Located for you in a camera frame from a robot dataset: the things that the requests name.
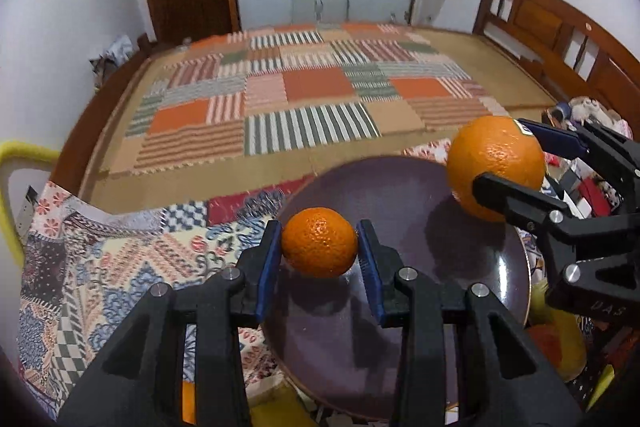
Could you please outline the large orange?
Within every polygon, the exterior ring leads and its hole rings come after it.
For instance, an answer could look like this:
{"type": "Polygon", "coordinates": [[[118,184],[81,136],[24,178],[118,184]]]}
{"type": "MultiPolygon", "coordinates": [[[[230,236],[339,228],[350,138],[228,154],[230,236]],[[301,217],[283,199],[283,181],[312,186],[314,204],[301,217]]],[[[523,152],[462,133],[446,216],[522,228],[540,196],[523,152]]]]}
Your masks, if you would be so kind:
{"type": "Polygon", "coordinates": [[[484,172],[539,191],[546,174],[544,151],[530,130],[509,116],[483,116],[463,126],[451,141],[447,179],[454,199],[469,215],[503,222],[498,212],[473,196],[474,179],[484,172]]]}

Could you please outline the small orange tangerine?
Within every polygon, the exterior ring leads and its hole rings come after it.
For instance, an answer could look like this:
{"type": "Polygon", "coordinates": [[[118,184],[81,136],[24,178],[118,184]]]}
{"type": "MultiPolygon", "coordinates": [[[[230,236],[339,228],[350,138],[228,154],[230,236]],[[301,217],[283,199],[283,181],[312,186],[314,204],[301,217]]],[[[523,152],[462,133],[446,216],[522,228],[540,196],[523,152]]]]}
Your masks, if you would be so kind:
{"type": "Polygon", "coordinates": [[[326,207],[300,210],[285,223],[283,256],[291,267],[316,279],[333,279],[347,272],[358,255],[354,227],[326,207]]]}

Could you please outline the yellow sugarcane piece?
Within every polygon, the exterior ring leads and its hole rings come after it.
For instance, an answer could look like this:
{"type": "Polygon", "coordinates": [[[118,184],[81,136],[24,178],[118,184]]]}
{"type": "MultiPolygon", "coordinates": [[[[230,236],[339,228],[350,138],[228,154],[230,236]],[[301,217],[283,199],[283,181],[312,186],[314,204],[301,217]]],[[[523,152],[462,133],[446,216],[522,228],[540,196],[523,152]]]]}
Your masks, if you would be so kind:
{"type": "Polygon", "coordinates": [[[548,282],[533,285],[527,330],[563,381],[571,381],[585,368],[587,348],[576,315],[546,303],[548,282]]]}

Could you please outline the orange fruit under gripper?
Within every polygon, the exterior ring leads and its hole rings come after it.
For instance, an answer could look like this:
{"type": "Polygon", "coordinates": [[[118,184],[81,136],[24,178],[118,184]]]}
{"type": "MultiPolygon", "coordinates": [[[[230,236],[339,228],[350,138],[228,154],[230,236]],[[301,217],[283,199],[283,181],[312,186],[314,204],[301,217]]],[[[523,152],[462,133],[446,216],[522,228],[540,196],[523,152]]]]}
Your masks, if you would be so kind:
{"type": "Polygon", "coordinates": [[[195,385],[190,381],[182,382],[182,420],[188,424],[196,424],[195,385]]]}

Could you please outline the pile of clutter items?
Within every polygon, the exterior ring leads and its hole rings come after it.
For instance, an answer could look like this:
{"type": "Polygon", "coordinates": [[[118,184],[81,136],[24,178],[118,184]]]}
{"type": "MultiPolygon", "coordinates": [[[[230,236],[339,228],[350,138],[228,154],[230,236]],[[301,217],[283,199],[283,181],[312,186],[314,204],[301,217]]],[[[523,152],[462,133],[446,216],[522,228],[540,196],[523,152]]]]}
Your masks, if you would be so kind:
{"type": "MultiPolygon", "coordinates": [[[[624,118],[620,117],[615,110],[606,109],[595,98],[588,98],[588,96],[578,96],[569,102],[561,102],[545,109],[541,114],[541,120],[544,124],[564,130],[575,130],[578,124],[583,124],[585,121],[593,124],[597,122],[627,139],[634,137],[631,127],[624,118]]],[[[623,199],[611,184],[599,176],[585,161],[579,158],[552,159],[548,155],[548,164],[564,167],[572,172],[562,174],[560,185],[570,196],[582,217],[586,217],[587,212],[590,212],[591,217],[605,217],[620,209],[623,199]]]]}

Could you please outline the wooden bed headboard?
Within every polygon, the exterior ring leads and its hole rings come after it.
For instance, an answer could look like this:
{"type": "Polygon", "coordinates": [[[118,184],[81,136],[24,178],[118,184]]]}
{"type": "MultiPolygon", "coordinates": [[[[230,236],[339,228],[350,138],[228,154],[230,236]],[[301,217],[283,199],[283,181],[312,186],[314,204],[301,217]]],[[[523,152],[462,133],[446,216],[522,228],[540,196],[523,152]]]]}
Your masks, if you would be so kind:
{"type": "Polygon", "coordinates": [[[534,54],[498,45],[553,98],[594,98],[639,134],[639,60],[591,17],[564,0],[480,0],[473,34],[488,26],[534,54]]]}

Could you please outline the striped patchwork bed mat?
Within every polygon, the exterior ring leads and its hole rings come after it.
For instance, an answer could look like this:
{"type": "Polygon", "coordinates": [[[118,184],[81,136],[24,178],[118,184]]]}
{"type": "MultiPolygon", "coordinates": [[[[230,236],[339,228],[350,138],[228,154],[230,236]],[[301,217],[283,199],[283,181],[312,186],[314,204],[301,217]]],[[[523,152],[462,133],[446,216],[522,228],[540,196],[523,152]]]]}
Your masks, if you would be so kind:
{"type": "Polygon", "coordinates": [[[154,61],[101,165],[110,176],[454,129],[501,105],[422,32],[268,27],[154,61]]]}

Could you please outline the crumpled grey cloth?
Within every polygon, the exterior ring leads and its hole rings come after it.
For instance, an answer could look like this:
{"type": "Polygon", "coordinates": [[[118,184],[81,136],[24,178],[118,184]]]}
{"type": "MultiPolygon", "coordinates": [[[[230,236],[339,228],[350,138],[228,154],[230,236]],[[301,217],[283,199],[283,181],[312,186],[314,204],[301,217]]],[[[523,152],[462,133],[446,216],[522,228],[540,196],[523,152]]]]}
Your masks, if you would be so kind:
{"type": "Polygon", "coordinates": [[[90,58],[94,90],[99,91],[113,72],[128,62],[133,55],[134,44],[127,35],[122,35],[98,57],[90,58]]]}

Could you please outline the yellow chair frame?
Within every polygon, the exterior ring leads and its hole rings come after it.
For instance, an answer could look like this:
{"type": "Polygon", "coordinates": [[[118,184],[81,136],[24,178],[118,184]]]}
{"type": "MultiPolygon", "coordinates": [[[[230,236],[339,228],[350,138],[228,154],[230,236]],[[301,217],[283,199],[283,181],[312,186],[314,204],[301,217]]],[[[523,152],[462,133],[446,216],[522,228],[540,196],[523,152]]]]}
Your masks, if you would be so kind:
{"type": "Polygon", "coordinates": [[[60,157],[58,150],[16,140],[1,142],[1,235],[17,268],[24,267],[24,251],[15,217],[21,216],[28,188],[43,187],[60,157]]]}

